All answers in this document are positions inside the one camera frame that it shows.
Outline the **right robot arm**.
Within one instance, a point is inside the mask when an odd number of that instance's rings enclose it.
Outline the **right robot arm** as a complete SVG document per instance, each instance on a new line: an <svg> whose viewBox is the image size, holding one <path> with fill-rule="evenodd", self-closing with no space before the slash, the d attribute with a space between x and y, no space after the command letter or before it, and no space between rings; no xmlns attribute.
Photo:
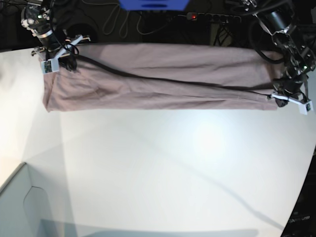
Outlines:
<svg viewBox="0 0 316 237"><path fill-rule="evenodd" d="M41 43L31 55L39 57L43 74L56 73L61 67L76 70L77 45L91 41L89 35L69 36L62 28L61 21L71 19L74 6L73 0L29 0L21 12L22 27Z"/></svg>

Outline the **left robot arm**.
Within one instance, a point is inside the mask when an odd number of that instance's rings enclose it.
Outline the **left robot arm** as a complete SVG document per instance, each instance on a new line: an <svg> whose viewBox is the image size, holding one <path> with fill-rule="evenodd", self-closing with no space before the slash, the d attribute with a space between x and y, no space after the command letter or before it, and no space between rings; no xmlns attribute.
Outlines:
<svg viewBox="0 0 316 237"><path fill-rule="evenodd" d="M293 4L290 0L243 0L240 16L254 16L248 28L248 38L253 49L271 64L285 66L281 78L273 82L274 91L268 99L275 99L281 108L289 102L299 106L301 113L312 111L313 103L308 98L308 91L301 87L308 86L308 73L316 68L316 52L303 38L296 22ZM252 39L255 24L271 36L273 44L278 47L283 57L273 60L257 48Z"/></svg>

